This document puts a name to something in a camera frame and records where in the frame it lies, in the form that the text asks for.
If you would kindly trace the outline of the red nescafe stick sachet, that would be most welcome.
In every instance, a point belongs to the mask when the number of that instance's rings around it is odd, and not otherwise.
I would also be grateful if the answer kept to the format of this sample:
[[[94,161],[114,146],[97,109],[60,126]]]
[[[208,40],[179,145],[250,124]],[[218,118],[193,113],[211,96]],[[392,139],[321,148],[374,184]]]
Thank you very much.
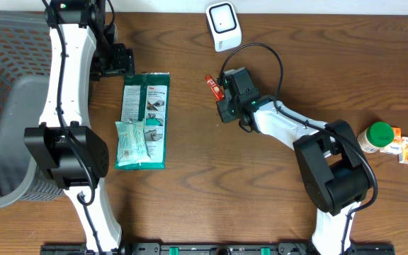
[[[216,101],[222,101],[225,98],[225,93],[222,91],[217,82],[210,75],[205,76],[205,81],[212,90],[212,93],[215,96]]]

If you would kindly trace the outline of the green white gloves packet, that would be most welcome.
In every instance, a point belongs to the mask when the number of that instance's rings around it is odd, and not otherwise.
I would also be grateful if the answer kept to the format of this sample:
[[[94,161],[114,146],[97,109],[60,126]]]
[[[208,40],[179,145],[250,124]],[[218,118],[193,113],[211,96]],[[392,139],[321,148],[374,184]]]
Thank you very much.
[[[124,77],[122,109],[117,122],[142,121],[151,162],[132,164],[119,170],[164,169],[170,74],[146,73]]]

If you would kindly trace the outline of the light green wipes packet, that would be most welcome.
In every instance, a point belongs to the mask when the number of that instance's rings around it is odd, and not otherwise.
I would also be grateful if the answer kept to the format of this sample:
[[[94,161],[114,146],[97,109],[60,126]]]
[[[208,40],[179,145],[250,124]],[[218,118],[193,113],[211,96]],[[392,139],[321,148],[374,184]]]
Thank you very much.
[[[116,122],[118,148],[115,166],[119,169],[132,164],[151,162],[145,141],[145,124],[142,121]]]

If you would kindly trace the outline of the green lid white jar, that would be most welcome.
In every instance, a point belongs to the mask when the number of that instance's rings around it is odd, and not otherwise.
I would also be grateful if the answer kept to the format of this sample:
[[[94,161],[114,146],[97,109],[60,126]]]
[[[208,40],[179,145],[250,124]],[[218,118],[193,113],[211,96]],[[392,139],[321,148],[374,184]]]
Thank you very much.
[[[393,128],[385,122],[376,122],[362,131],[357,141],[366,153],[374,153],[389,145],[395,138]]]

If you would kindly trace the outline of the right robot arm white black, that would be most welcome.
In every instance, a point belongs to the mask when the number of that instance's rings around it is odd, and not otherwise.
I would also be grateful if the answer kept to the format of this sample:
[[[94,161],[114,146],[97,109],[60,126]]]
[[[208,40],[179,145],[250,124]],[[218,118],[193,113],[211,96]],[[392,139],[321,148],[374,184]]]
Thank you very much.
[[[355,212],[378,183],[356,141],[342,120],[326,123],[307,118],[271,96],[242,101],[238,96],[217,102],[222,122],[233,120],[246,132],[270,135],[295,152],[302,182],[317,207],[312,245],[319,254],[346,254]]]

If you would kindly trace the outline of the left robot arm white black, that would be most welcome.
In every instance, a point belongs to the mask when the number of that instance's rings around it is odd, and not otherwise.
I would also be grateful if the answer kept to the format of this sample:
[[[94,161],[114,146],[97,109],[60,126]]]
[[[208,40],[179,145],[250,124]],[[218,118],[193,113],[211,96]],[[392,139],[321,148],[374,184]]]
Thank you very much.
[[[115,23],[106,22],[108,0],[45,1],[52,63],[47,99],[36,127],[24,143],[38,168],[64,191],[85,231],[81,246],[43,246],[60,254],[131,254],[113,214],[105,177],[108,146],[89,118],[91,81],[134,74],[131,49],[117,41]]]

